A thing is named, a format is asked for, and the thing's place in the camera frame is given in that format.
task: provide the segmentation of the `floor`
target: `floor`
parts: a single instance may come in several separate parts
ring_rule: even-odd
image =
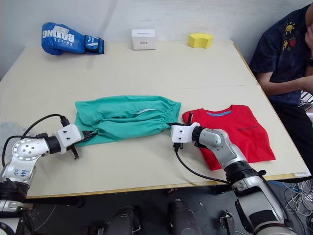
[[[271,183],[271,187],[283,201],[285,186],[281,183]],[[236,196],[232,191],[220,194],[210,194],[212,187],[179,188],[174,195],[169,196],[165,190],[148,190],[129,193],[113,193],[92,195],[84,198],[81,208],[76,206],[57,205],[52,216],[39,230],[47,235],[80,235],[83,226],[92,223],[108,222],[119,209],[127,205],[138,205],[144,217],[144,233],[147,235],[167,235],[167,205],[174,199],[187,203],[195,214],[203,235],[226,235],[221,228],[219,217],[223,211],[234,215],[235,230],[247,233],[242,227],[235,209]],[[35,204],[34,225],[40,226],[53,210],[54,205]],[[298,221],[291,215],[298,235],[303,234]]]

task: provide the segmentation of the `table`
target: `table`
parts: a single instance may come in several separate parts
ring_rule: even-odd
[[[0,82],[0,119],[29,126],[52,113],[74,123],[75,101],[111,95],[162,95],[181,102],[181,114],[196,108],[222,110],[248,105],[267,130],[275,161],[251,164],[266,169],[267,179],[294,178],[307,168],[254,76],[231,41],[211,48],[186,42],[157,43],[156,50],[133,51],[130,44],[105,44],[104,55],[52,56],[27,47]],[[58,118],[37,132],[61,128]],[[126,141],[77,147],[82,156],[50,155],[37,163],[27,198],[76,196],[156,188],[214,185],[187,171],[175,157],[169,131]],[[195,171],[210,171],[199,151],[186,144],[182,159]]]

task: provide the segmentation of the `yellow sponge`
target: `yellow sponge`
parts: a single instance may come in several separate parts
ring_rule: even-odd
[[[188,36],[188,45],[191,47],[208,48],[213,44],[214,36],[206,33],[194,33]]]

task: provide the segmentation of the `boxing glove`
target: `boxing glove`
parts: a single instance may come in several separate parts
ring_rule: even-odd
[[[104,40],[82,35],[64,24],[48,22],[43,24],[41,46],[51,55],[64,51],[87,54],[103,54]]]

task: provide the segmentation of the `printed graphic on shirt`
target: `printed graphic on shirt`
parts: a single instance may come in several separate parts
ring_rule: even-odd
[[[287,51],[291,51],[291,48],[294,47],[297,43],[297,40],[295,37],[291,37],[291,38],[287,38],[292,31],[295,29],[295,23],[289,22],[286,26],[285,29],[285,39],[284,39],[284,43],[283,43],[283,50],[285,50],[287,48]]]

